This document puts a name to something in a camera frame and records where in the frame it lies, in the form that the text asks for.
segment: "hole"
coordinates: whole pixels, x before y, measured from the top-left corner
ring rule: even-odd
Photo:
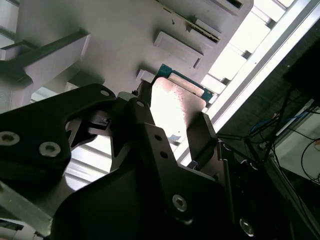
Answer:
[[[56,148],[54,147],[54,146],[52,146],[52,145],[47,145],[47,146],[45,146],[45,148],[44,148],[47,152],[50,152],[50,153],[53,153],[55,150],[56,150]]]
[[[227,0],[227,2],[231,3],[237,9],[241,8],[241,6],[242,6],[242,3],[239,2],[238,0]]]
[[[5,134],[1,138],[2,138],[2,140],[4,142],[7,142],[7,143],[12,142],[13,140],[15,140],[15,138],[12,135],[9,135],[9,134]]]
[[[162,138],[159,135],[154,135],[155,139],[157,139],[158,141],[161,141]]]
[[[167,159],[167,158],[168,158],[168,154],[165,153],[164,151],[161,151],[161,152],[160,152],[160,155],[161,155],[161,157],[163,157],[164,159]]]
[[[140,101],[137,101],[136,104],[138,104],[140,107],[144,107],[144,106],[145,106],[145,105],[144,105],[142,102],[140,102]]]
[[[109,97],[110,96],[110,93],[108,93],[106,90],[101,90],[100,93],[102,95],[105,95],[106,97]]]
[[[184,201],[182,201],[181,199],[177,199],[176,200],[176,203],[180,206],[180,207],[182,207],[183,205],[184,205]]]

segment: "black metal bracket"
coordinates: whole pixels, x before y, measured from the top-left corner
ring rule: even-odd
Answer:
[[[108,112],[114,99],[112,91],[92,84],[1,114],[2,143],[8,144],[0,145],[0,179],[33,187],[59,181],[70,161],[71,147],[96,136],[84,130],[84,120],[94,111]],[[10,138],[6,132],[16,134],[17,143],[4,139]],[[53,156],[50,151],[58,153]]]

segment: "gray metal surface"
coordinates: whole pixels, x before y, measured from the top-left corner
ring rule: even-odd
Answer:
[[[43,236],[51,233],[52,217],[0,181],[0,206]]]
[[[79,31],[11,60],[0,61],[0,112],[29,104],[33,92],[80,59],[88,40],[88,34]]]
[[[155,0],[22,1],[17,39],[42,46],[79,28],[85,29],[92,38],[78,66],[105,79],[104,85],[115,94],[136,89],[139,70],[155,74],[161,64],[200,83],[252,8],[253,1],[244,0],[242,8],[235,9],[233,14],[232,5],[226,0],[185,0],[178,7],[171,2],[162,3],[178,13],[183,9],[180,14],[187,19],[197,16],[202,21],[217,24],[216,28],[221,31],[219,43],[208,47],[202,38],[186,31],[185,21],[164,10]],[[160,31],[203,54],[198,68],[189,68],[183,60],[154,46]]]

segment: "bolt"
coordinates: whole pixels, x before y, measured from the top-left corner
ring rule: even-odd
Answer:
[[[12,131],[0,132],[0,146],[12,146],[20,142],[18,134]]]
[[[172,197],[172,202],[178,211],[185,212],[187,210],[187,202],[182,196],[175,194]]]
[[[137,101],[136,104],[138,104],[140,107],[144,107],[144,106],[145,106],[145,105],[144,105],[142,102],[140,102],[140,101]]]
[[[61,148],[53,141],[46,141],[39,146],[39,152],[44,157],[54,158],[61,152]]]
[[[240,223],[240,227],[245,232],[245,234],[247,234],[249,237],[255,236],[254,229],[245,219],[241,218],[239,223]]]
[[[101,90],[100,93],[101,93],[102,95],[107,96],[107,97],[110,96],[110,93],[108,93],[106,90]]]

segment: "blue cable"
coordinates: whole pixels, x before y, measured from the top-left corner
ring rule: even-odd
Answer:
[[[281,122],[287,122],[287,121],[290,121],[291,119],[299,119],[299,118],[302,118],[303,116],[305,116],[308,112],[306,110],[304,110],[301,114],[297,115],[297,116],[293,116],[293,117],[289,117],[289,118],[286,118],[286,119],[283,119]],[[272,121],[272,119],[266,119],[266,120],[262,120],[260,122],[258,122],[257,124],[255,124],[252,129],[251,129],[251,132],[252,133],[256,128],[262,126],[263,124],[267,124],[269,123],[270,121]]]

